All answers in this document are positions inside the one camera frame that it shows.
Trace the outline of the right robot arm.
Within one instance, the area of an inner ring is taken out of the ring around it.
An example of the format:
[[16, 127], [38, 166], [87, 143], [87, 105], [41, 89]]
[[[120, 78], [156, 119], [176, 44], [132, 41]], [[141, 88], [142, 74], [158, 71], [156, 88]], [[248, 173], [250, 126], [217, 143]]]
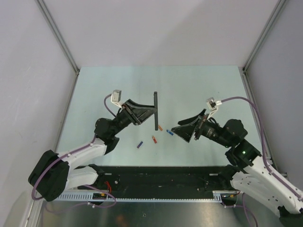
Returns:
[[198, 140], [204, 136], [228, 149], [225, 153], [229, 164], [220, 172], [219, 186], [231, 188], [257, 200], [275, 215], [285, 227], [303, 224], [303, 192], [272, 168], [260, 151], [245, 136], [241, 120], [230, 119], [221, 127], [204, 111], [181, 120], [171, 131], [184, 141]]

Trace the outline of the black remote control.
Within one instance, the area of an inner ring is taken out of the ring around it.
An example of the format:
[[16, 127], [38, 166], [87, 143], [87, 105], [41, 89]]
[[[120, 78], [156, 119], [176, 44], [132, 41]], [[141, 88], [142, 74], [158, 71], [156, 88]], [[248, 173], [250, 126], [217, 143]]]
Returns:
[[158, 117], [158, 92], [154, 91], [153, 93], [153, 99], [154, 99], [154, 108], [156, 109], [156, 112], [154, 113], [154, 126], [155, 131], [159, 129], [159, 117]]

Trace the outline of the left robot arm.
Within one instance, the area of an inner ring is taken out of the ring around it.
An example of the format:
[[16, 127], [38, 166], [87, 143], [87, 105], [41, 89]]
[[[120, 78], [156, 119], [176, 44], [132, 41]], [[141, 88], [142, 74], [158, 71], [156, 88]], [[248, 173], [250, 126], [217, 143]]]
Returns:
[[96, 121], [91, 142], [61, 154], [52, 150], [44, 152], [28, 178], [33, 187], [32, 199], [53, 201], [65, 190], [79, 186], [101, 188], [105, 183], [104, 176], [93, 165], [82, 165], [113, 151], [119, 142], [118, 133], [130, 124], [143, 124], [152, 115], [158, 118], [157, 98], [153, 105], [141, 105], [129, 99], [121, 104], [113, 119]]

